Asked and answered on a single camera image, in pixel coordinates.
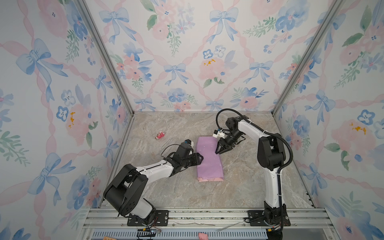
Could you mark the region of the pink purple wrapping paper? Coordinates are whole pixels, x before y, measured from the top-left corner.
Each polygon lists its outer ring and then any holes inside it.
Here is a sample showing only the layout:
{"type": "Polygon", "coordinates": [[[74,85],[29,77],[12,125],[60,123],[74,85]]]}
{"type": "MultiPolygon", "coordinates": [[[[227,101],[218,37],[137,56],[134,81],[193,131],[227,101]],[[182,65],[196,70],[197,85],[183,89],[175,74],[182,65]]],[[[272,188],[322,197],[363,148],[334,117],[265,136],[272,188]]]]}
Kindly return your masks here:
{"type": "Polygon", "coordinates": [[[221,182],[224,180],[223,165],[220,156],[216,154],[217,139],[214,137],[199,137],[197,152],[204,157],[197,166],[199,182],[221,182]]]}

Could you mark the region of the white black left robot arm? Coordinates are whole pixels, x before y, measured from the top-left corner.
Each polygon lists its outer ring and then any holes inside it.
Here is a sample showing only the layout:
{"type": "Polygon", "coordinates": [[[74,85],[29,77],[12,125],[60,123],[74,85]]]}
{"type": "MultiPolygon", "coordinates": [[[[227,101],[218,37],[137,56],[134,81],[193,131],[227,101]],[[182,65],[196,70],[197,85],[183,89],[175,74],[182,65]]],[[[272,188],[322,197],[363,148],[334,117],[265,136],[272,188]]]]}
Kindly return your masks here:
{"type": "Polygon", "coordinates": [[[130,223],[151,227],[156,223],[157,210],[142,197],[147,184],[198,166],[203,160],[204,157],[199,153],[188,154],[184,158],[172,154],[145,167],[136,168],[127,164],[107,186],[103,199],[118,211],[119,216],[128,218],[130,223]]]}

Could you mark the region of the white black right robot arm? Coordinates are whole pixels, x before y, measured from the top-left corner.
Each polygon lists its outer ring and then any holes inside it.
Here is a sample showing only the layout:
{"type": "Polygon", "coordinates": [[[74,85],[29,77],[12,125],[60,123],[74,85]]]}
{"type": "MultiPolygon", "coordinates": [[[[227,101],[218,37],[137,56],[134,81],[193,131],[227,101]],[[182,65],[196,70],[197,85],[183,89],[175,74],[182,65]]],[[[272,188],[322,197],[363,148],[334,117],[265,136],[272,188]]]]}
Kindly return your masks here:
{"type": "Polygon", "coordinates": [[[282,196],[281,167],[286,160],[284,143],[274,134],[260,130],[245,117],[231,117],[226,121],[227,129],[215,131],[218,138],[215,153],[224,154],[240,143],[240,138],[248,136],[258,144],[257,160],[265,170],[266,198],[261,219],[268,226],[284,222],[285,204],[282,196]]]}

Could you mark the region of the red pink toy figure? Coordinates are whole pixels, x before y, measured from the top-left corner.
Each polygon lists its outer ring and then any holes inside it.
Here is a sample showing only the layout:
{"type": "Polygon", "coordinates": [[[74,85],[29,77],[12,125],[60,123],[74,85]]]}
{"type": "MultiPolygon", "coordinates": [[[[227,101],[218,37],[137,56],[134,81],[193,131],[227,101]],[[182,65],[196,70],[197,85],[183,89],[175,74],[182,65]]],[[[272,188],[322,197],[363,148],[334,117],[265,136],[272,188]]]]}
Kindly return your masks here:
{"type": "Polygon", "coordinates": [[[156,135],[156,139],[160,140],[165,136],[165,133],[163,131],[159,131],[156,135]]]}

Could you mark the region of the pink object front edge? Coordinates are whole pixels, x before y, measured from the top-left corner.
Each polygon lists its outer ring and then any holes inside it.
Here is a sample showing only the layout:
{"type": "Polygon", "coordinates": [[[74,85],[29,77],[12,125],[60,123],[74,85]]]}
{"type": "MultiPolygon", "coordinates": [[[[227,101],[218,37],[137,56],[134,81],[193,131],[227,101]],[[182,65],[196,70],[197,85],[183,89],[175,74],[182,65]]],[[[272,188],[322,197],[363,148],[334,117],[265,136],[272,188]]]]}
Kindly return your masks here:
{"type": "Polygon", "coordinates": [[[209,236],[205,233],[198,234],[199,240],[209,240],[209,236]]]}

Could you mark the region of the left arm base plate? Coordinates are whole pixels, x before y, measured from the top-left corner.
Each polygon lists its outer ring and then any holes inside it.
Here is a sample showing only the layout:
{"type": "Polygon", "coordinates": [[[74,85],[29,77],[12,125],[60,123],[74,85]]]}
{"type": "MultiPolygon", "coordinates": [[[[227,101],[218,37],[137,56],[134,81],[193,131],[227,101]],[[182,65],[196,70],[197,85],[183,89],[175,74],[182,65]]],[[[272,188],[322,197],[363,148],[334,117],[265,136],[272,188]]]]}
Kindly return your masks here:
{"type": "Polygon", "coordinates": [[[129,214],[127,226],[129,227],[166,227],[169,221],[168,210],[152,210],[144,219],[129,214]]]}

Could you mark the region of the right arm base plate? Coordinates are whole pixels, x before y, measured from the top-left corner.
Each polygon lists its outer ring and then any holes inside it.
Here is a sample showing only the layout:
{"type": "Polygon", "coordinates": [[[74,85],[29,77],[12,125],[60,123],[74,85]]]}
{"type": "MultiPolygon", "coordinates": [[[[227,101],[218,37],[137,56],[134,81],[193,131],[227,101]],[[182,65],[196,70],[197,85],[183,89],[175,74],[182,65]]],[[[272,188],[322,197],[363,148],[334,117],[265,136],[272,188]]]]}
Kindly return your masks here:
{"type": "Polygon", "coordinates": [[[245,222],[250,224],[252,227],[275,227],[279,225],[281,221],[280,214],[278,214],[275,217],[275,222],[269,224],[264,214],[264,210],[248,210],[247,215],[248,216],[245,218],[245,222]]]}

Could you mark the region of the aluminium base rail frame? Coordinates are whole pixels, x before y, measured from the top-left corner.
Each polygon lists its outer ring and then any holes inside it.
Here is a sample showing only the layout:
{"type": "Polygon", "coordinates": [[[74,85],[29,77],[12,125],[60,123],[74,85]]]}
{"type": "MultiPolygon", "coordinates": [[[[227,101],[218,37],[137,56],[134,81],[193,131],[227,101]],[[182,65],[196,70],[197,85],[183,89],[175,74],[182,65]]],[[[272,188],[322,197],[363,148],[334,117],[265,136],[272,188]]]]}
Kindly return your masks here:
{"type": "Polygon", "coordinates": [[[282,233],[269,231],[269,227],[252,227],[245,222],[248,209],[207,209],[207,208],[168,208],[169,221],[166,227],[129,227],[128,218],[119,217],[113,208],[90,210],[82,227],[79,240],[91,240],[95,230],[136,229],[151,233],[163,229],[214,229],[253,230],[267,232],[268,240],[339,240],[336,228],[325,209],[288,209],[290,226],[285,226],[282,233]]]}

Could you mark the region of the aluminium corner post right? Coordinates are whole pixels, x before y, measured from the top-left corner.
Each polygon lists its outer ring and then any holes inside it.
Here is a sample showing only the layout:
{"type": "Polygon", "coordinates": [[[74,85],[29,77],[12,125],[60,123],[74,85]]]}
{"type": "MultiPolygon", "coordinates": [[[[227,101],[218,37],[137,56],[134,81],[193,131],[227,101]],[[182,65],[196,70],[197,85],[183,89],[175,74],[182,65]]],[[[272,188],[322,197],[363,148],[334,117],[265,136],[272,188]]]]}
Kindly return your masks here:
{"type": "Polygon", "coordinates": [[[304,52],[302,59],[299,61],[298,68],[293,72],[292,77],[288,81],[287,85],[282,91],[282,94],[278,98],[278,101],[271,111],[272,115],[275,117],[279,110],[282,109],[285,99],[288,97],[289,93],[291,92],[292,88],[296,84],[297,80],[299,79],[300,75],[304,71],[304,68],[307,66],[308,62],[310,61],[312,55],[316,52],[319,43],[321,40],[326,36],[326,32],[331,27],[332,22],[337,17],[341,7],[343,6],[345,1],[343,0],[336,0],[332,1],[331,5],[329,7],[329,10],[326,12],[323,22],[319,25],[317,31],[314,34],[313,40],[309,43],[306,51],[304,52]]]}

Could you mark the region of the aluminium corner post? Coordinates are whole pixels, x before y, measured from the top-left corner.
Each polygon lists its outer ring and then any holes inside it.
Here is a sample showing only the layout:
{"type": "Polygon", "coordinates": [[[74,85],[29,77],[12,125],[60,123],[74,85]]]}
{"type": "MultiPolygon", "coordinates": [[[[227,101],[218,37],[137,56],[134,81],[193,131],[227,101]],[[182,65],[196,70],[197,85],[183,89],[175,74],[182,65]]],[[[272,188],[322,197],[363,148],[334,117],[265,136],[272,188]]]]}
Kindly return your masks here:
{"type": "Polygon", "coordinates": [[[299,79],[300,75],[304,71],[304,68],[307,66],[308,62],[310,61],[312,55],[316,52],[319,43],[321,40],[326,36],[326,32],[331,27],[332,22],[337,17],[341,7],[343,6],[345,1],[343,0],[336,0],[332,1],[331,5],[329,7],[329,10],[326,12],[323,22],[319,25],[317,31],[314,34],[313,40],[309,43],[306,51],[304,52],[302,59],[299,61],[298,68],[293,72],[292,77],[288,81],[287,85],[282,91],[282,94],[278,98],[278,101],[271,111],[272,115],[275,117],[279,110],[282,109],[285,99],[288,97],[289,93],[291,92],[292,88],[296,84],[297,80],[299,79]]]}
{"type": "Polygon", "coordinates": [[[112,77],[112,81],[116,85],[116,87],[118,89],[118,93],[120,94],[125,107],[129,111],[129,116],[133,117],[134,116],[133,108],[132,108],[132,106],[129,102],[128,96],[124,90],[124,86],[121,83],[115,68],[113,67],[112,60],[108,54],[107,48],[106,48],[106,46],[102,40],[102,36],[101,36],[101,34],[100,34],[96,24],[95,24],[95,21],[92,17],[92,14],[89,11],[89,8],[87,6],[86,1],[75,0],[74,2],[75,2],[76,7],[78,7],[81,16],[84,18],[86,27],[89,28],[89,30],[90,30],[91,36],[94,39],[95,45],[96,45],[96,47],[97,47],[97,49],[101,55],[101,58],[104,61],[106,68],[112,77]]]}

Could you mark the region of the aluminium corner post left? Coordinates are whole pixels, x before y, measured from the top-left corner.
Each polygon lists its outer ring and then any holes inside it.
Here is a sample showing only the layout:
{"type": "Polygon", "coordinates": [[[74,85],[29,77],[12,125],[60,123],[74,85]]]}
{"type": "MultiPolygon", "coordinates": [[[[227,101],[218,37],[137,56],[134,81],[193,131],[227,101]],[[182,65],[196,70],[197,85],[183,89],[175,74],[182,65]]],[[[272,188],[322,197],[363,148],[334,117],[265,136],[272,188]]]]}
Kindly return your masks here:
{"type": "Polygon", "coordinates": [[[132,108],[132,106],[129,102],[128,96],[124,90],[124,86],[121,83],[115,68],[113,67],[112,60],[108,54],[107,48],[106,48],[106,46],[102,40],[102,36],[101,36],[101,34],[100,34],[96,24],[95,24],[95,21],[92,17],[92,14],[89,11],[89,8],[87,6],[86,1],[75,0],[74,2],[75,2],[76,7],[78,7],[81,16],[84,18],[86,27],[89,28],[89,30],[90,30],[91,36],[94,39],[95,45],[96,45],[96,47],[97,47],[97,49],[101,55],[101,58],[104,61],[106,68],[112,77],[112,81],[116,85],[116,87],[118,89],[118,93],[120,94],[125,107],[129,111],[129,116],[133,117],[134,116],[133,108],[132,108]]]}

